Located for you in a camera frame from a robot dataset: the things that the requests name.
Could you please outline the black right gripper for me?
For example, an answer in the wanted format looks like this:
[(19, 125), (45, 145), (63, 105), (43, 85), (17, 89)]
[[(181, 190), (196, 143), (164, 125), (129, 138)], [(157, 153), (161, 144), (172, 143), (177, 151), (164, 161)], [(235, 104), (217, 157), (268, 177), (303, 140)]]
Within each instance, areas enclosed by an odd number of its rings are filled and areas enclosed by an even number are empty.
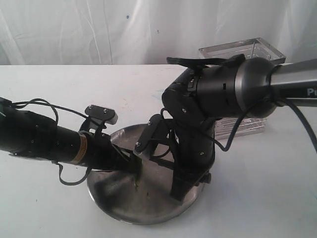
[(191, 167), (184, 167), (174, 162), (170, 196), (177, 201), (183, 201), (193, 187), (201, 183), (210, 183), (210, 168), (210, 162), (206, 165)]

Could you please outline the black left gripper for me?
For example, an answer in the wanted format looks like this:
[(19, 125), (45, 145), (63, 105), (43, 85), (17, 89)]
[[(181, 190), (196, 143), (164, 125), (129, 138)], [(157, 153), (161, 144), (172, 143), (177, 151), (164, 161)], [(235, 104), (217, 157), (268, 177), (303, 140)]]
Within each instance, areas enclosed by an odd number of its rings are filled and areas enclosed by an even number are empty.
[(132, 164), (131, 159), (112, 144), (108, 134), (95, 137), (91, 133), (82, 133), (87, 139), (86, 153), (81, 165), (100, 171), (126, 170)]

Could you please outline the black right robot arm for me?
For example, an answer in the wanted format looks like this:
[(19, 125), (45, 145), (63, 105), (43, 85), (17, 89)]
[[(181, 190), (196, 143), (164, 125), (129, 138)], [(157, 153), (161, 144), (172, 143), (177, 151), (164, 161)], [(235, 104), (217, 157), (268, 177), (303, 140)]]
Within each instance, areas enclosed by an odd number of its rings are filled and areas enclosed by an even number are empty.
[(168, 64), (185, 71), (164, 91), (164, 109), (172, 116), (169, 146), (174, 158), (171, 197), (183, 201), (201, 183), (210, 182), (215, 147), (229, 150), (246, 117), (265, 118), (289, 106), (313, 145), (317, 137), (300, 107), (317, 104), (317, 61), (275, 65), (264, 58), (182, 59)]

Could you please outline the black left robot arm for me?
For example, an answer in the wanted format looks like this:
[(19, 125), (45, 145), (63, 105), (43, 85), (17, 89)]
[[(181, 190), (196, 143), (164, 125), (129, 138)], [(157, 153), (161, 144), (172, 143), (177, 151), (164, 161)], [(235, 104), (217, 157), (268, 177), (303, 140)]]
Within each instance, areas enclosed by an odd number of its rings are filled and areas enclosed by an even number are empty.
[(49, 160), (93, 170), (126, 170), (131, 159), (120, 153), (108, 135), (73, 131), (31, 111), (0, 105), (0, 149), (13, 156)]

